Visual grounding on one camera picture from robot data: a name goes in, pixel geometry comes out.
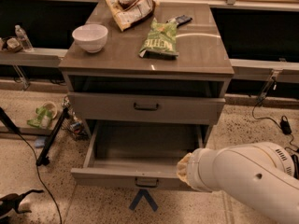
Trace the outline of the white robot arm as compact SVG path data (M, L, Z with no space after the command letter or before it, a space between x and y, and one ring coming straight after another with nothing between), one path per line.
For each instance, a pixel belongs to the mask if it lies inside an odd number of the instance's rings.
M299 180L292 156L271 142L197 148L177 164L192 189L223 190L279 224L299 224Z

